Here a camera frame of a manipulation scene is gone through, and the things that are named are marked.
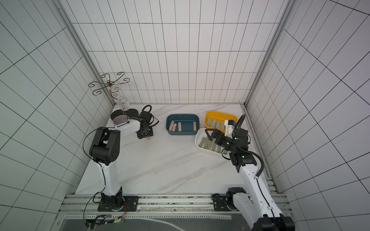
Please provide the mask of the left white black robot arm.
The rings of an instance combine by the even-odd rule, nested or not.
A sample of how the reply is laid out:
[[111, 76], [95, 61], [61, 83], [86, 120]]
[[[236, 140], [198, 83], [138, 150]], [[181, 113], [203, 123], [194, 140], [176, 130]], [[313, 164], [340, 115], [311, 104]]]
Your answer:
[[157, 125], [150, 111], [142, 110], [136, 117], [119, 115], [113, 119], [113, 127], [96, 129], [87, 156], [100, 168], [104, 188], [100, 192], [99, 212], [119, 212], [127, 207], [118, 179], [116, 160], [120, 153], [121, 137], [136, 133], [139, 139], [153, 136]]

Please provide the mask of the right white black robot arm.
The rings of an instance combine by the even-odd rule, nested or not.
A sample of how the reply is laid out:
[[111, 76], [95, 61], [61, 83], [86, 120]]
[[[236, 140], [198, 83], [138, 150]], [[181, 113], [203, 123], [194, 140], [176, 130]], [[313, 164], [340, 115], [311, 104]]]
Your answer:
[[205, 132], [210, 141], [229, 152], [229, 159], [246, 184], [246, 190], [241, 187], [228, 189], [229, 208], [238, 210], [252, 231], [295, 231], [293, 219], [283, 215], [264, 183], [262, 158], [248, 150], [248, 132], [240, 133], [240, 128], [228, 135], [218, 129]]

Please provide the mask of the white storage box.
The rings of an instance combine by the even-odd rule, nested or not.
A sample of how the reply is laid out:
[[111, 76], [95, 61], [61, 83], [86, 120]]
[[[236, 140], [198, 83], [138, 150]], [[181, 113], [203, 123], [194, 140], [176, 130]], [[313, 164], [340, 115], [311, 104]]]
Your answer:
[[215, 143], [215, 139], [209, 140], [205, 128], [198, 130], [195, 137], [195, 146], [201, 151], [212, 155], [220, 155], [225, 158], [229, 158], [228, 151], [224, 150], [221, 146]]

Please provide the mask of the dark teal storage box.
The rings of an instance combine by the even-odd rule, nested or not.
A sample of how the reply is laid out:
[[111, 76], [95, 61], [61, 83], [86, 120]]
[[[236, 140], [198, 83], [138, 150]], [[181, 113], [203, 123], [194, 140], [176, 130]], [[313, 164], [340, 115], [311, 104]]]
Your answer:
[[[175, 132], [169, 131], [170, 123], [174, 121], [177, 126]], [[197, 131], [193, 131], [193, 122], [197, 123], [197, 129], [200, 128], [199, 117], [196, 114], [171, 114], [166, 118], [166, 130], [170, 135], [196, 135]], [[178, 131], [178, 123], [182, 123], [182, 131]]]

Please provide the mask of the yellow storage box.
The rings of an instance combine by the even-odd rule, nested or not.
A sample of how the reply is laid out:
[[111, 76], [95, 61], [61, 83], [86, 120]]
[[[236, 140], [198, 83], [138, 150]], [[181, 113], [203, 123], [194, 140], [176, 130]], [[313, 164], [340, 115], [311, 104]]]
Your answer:
[[[210, 118], [211, 119], [211, 124], [210, 126], [206, 126], [206, 122], [207, 122], [207, 119]], [[221, 112], [217, 112], [217, 111], [209, 111], [207, 114], [206, 114], [206, 117], [205, 117], [205, 127], [208, 128], [208, 129], [216, 129], [216, 128], [212, 128], [211, 125], [212, 125], [212, 121], [213, 120], [216, 120], [216, 122], [220, 122], [220, 130], [221, 132], [225, 133], [225, 129], [222, 130], [221, 129], [221, 124], [224, 123], [225, 127], [227, 125], [227, 123], [225, 123], [226, 120], [234, 120], [235, 122], [238, 121], [237, 117], [234, 116], [234, 115], [231, 115], [231, 114], [226, 114], [226, 113], [221, 113]]]

